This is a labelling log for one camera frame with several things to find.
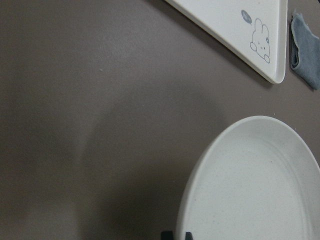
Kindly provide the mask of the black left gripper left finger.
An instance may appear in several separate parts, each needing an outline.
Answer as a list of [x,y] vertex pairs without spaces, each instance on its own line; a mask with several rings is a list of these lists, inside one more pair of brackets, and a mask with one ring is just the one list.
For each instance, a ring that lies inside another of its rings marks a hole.
[[162,231],[160,233],[161,240],[174,240],[174,233],[173,231]]

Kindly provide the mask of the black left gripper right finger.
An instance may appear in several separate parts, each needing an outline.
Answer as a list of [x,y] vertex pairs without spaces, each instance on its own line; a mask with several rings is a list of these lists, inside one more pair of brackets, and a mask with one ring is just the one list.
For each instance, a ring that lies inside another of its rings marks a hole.
[[193,240],[193,235],[191,232],[186,232],[185,233],[185,240]]

